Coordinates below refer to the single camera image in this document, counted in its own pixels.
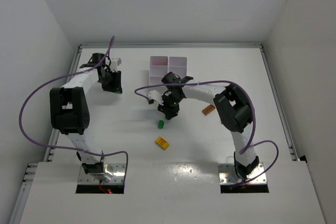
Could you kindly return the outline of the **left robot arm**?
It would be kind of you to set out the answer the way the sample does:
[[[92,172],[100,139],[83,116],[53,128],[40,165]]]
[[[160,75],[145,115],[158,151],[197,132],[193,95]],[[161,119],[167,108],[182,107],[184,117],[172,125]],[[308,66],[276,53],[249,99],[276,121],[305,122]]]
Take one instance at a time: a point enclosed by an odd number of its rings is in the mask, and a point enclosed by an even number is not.
[[[89,132],[90,113],[86,94],[95,83],[101,84],[103,91],[121,94],[119,65],[120,58],[94,53],[87,63],[80,66],[80,74],[60,88],[52,88],[49,93],[53,128],[71,140],[85,174],[103,182],[112,180],[113,170],[105,162],[103,151]]]

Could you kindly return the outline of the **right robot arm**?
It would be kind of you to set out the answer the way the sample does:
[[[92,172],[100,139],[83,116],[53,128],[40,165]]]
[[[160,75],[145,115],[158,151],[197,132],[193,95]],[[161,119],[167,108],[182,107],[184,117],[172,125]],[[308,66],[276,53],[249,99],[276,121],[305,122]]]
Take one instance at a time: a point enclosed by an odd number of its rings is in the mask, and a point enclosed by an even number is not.
[[[252,147],[256,127],[255,111],[249,96],[233,83],[226,87],[213,84],[185,86],[190,80],[193,78],[189,76],[180,78],[172,72],[167,73],[161,80],[167,86],[167,91],[162,95],[158,111],[170,120],[178,115],[179,103],[183,99],[196,99],[213,105],[222,125],[231,132],[235,147],[236,173],[246,180],[259,164],[259,157]]]

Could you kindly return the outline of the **orange-brown long lego brick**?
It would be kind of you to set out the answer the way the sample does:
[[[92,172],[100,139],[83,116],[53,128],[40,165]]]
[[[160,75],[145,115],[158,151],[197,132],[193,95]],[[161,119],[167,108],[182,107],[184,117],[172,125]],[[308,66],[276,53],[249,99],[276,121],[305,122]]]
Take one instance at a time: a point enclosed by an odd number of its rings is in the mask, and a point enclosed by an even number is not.
[[[204,109],[202,110],[202,113],[203,113],[205,116],[207,116],[207,115],[209,115],[210,113],[212,113],[215,109],[216,109],[215,106],[212,105],[212,104],[210,104],[210,105],[208,105],[206,108],[204,108]]]

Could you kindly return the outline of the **lime green lego brick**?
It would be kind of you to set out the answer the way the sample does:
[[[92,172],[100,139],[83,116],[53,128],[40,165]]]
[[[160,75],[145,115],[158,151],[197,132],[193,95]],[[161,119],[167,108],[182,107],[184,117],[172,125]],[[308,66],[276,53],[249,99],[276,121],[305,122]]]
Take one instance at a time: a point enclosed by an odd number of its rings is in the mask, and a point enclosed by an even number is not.
[[[157,126],[158,126],[159,129],[163,129],[164,128],[164,121],[163,120],[159,120]]]

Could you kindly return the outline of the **yellow lego brick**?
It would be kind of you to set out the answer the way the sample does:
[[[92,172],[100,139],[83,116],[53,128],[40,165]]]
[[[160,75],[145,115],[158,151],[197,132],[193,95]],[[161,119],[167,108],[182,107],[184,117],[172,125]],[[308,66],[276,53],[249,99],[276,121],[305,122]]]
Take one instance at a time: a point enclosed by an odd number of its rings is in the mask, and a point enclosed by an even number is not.
[[[155,143],[163,150],[166,150],[170,146],[170,144],[162,137],[158,137],[155,140]]]

